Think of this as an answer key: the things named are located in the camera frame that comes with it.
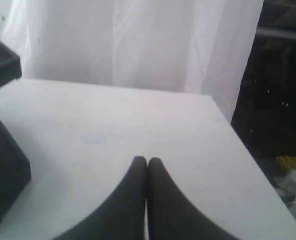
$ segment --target white table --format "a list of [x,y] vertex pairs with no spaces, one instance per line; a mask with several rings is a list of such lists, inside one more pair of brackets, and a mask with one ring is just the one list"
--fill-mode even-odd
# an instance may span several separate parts
[[32,182],[0,240],[50,240],[95,210],[134,156],[163,160],[183,193],[242,240],[296,240],[296,222],[209,96],[22,79],[0,119]]

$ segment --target sheer curtain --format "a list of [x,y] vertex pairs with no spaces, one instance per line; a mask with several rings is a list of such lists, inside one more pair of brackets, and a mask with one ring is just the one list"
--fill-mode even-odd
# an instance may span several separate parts
[[213,97],[231,120],[263,0],[0,0],[24,77]]

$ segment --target yellow object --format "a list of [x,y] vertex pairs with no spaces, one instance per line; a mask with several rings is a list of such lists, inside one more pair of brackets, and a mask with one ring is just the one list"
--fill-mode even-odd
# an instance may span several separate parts
[[277,163],[286,172],[290,172],[296,169],[296,157],[295,156],[278,156],[276,157]]

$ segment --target table surface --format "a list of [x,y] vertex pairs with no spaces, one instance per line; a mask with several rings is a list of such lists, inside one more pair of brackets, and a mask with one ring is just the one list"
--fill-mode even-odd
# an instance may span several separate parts
[[0,119],[32,171],[0,240],[70,229],[137,155],[161,158],[189,200],[240,239],[296,239],[295,220],[209,96],[22,79],[0,89]]

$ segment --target black tray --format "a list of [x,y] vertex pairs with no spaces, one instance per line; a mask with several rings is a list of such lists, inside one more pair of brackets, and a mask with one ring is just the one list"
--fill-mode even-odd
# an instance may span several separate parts
[[0,42],[0,87],[21,76],[20,57]]
[[0,223],[30,180],[28,159],[0,121]]

